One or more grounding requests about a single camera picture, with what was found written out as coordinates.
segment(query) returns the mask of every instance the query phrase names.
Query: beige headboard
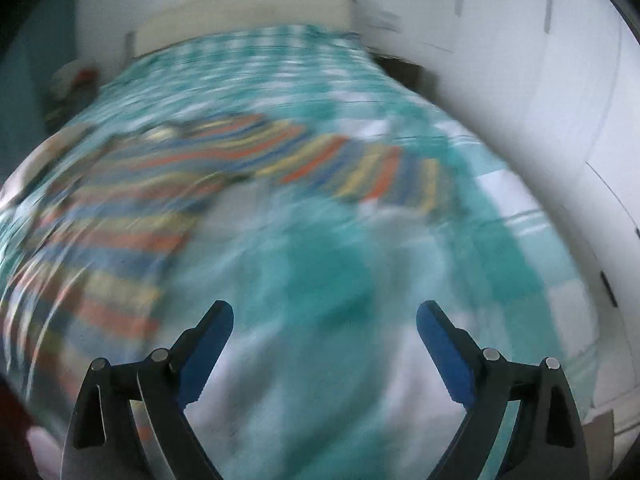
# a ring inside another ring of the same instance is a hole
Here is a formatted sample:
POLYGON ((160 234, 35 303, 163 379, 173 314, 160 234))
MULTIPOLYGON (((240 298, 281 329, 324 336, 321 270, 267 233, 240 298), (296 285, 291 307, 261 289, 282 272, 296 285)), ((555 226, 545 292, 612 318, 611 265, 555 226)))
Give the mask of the beige headboard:
POLYGON ((156 14, 136 31, 135 57, 216 32, 288 23, 354 30, 354 0, 193 0, 156 14))

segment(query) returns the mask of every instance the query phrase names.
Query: green and white checkered bedspread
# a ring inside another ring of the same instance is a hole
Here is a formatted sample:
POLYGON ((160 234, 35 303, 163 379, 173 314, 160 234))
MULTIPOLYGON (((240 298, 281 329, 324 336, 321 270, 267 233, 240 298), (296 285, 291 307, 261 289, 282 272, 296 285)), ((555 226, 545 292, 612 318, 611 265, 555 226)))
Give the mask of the green and white checkered bedspread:
MULTIPOLYGON (((353 39, 291 25, 150 54, 75 118, 97 129, 52 176, 111 136, 226 112, 265 113, 315 134, 437 158, 456 207, 427 223, 399 206, 354 206, 268 181, 221 193, 166 277, 152 313, 160 326, 154 340, 127 347, 142 357, 170 345, 214 300, 233 306, 231 339, 200 401, 186 409, 225 478, 426 478, 463 409, 449 399, 417 335, 415 312, 424 300, 438 301, 481 347, 511 360, 558 357, 586 412, 597 322, 548 217, 477 137, 389 79, 353 39)), ((0 218, 2 280, 45 188, 0 218)), ((30 320, 20 313, 5 319, 5 338, 11 323, 30 320)), ((102 338, 96 346, 82 330, 78 323, 69 331, 61 352, 66 345, 88 358, 104 354, 110 335, 91 327, 102 338)), ((122 342, 111 341, 114 363, 122 342)), ((5 363, 16 390, 62 438, 68 402, 5 363)), ((507 439, 498 439, 487 478, 507 439)))

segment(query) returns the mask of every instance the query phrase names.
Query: colorful striped garment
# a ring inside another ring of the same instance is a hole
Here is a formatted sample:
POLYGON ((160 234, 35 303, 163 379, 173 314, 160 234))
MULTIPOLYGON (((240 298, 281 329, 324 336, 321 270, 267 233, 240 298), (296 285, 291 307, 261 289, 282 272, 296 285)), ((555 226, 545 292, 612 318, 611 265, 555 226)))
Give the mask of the colorful striped garment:
POLYGON ((40 374, 61 384, 68 402, 97 351, 112 362, 143 356, 158 329, 154 307, 172 256, 217 193, 238 178, 299 183, 425 216, 443 203, 438 161, 397 146, 313 136, 264 115, 172 129, 178 136, 113 141, 69 168, 50 186, 25 240, 27 257, 2 311, 28 313, 28 323, 10 324, 15 348, 26 351, 10 359, 30 368, 29 382, 40 374), (76 320, 95 329, 72 338, 90 338, 90 354, 63 344, 65 334, 80 330, 76 320))

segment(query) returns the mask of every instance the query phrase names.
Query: blue gripper pad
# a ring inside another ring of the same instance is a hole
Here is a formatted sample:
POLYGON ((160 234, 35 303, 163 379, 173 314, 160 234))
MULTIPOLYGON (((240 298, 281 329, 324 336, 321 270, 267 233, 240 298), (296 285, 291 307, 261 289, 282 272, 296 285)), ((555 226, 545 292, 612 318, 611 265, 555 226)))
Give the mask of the blue gripper pad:
POLYGON ((469 410, 476 400, 474 372, 438 320, 437 312, 449 323, 449 330, 456 330, 435 301, 425 301, 418 308, 415 319, 418 334, 431 355, 451 400, 469 410))
POLYGON ((207 379, 231 336, 234 311, 228 303, 219 303, 222 307, 180 370, 180 389, 176 400, 181 410, 200 398, 207 379))

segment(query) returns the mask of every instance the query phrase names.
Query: silver screw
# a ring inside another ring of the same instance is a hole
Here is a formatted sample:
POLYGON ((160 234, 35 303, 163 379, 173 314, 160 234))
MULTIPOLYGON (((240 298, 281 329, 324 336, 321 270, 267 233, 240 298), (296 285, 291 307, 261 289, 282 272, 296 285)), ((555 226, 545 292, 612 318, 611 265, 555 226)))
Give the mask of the silver screw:
POLYGON ((151 359, 156 363, 161 363, 169 357, 169 351, 166 348, 156 348, 151 352, 151 359))
POLYGON ((558 368, 560 367, 560 361, 558 361, 558 359, 556 359, 555 357, 547 357, 545 359, 545 364, 547 368, 550 368, 551 370, 558 370, 558 368))
POLYGON ((102 370, 104 366, 107 364, 107 359, 104 357, 98 357, 91 361, 91 370, 97 372, 98 370, 102 370))
POLYGON ((500 359, 500 352, 495 348, 485 348, 482 350, 482 355, 487 361, 497 361, 500 359))

